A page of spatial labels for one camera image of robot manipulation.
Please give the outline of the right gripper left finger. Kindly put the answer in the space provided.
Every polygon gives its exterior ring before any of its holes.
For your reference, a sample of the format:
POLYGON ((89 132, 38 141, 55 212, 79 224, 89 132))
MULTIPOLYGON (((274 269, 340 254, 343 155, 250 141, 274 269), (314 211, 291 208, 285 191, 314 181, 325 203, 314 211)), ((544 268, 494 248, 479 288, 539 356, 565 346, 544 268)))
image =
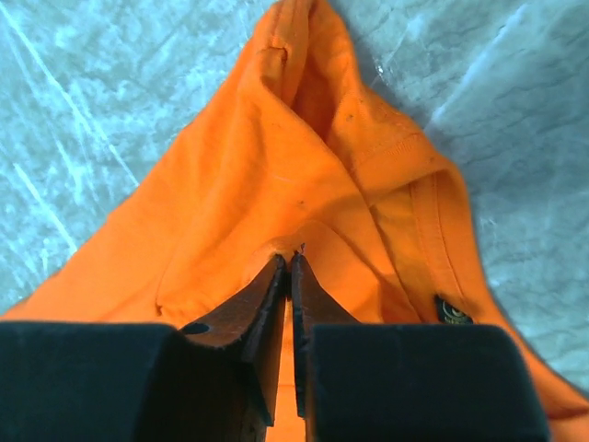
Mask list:
POLYGON ((5 441, 261 441, 273 425, 286 263, 182 328, 5 321, 5 441))

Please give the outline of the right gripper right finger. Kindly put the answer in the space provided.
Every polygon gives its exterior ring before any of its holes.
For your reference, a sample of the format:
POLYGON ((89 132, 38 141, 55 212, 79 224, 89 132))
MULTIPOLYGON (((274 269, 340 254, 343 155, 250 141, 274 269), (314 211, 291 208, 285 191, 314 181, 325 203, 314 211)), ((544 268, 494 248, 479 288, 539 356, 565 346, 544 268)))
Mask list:
POLYGON ((362 323, 292 262, 294 373, 309 441, 547 441, 512 338, 491 325, 362 323))

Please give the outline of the orange t shirt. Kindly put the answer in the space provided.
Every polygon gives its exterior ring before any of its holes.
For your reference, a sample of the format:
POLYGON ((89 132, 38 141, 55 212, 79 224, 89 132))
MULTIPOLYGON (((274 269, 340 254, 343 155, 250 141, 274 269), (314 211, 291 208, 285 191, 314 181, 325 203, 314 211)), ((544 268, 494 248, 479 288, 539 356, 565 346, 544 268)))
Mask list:
POLYGON ((588 396, 494 294, 552 293, 540 328, 586 328, 586 150, 546 120, 543 74, 503 92, 515 133, 445 103, 480 49, 584 46, 522 29, 534 2, 5 1, 1 318, 176 328, 301 251, 358 320, 471 321, 518 346, 554 441, 588 396))

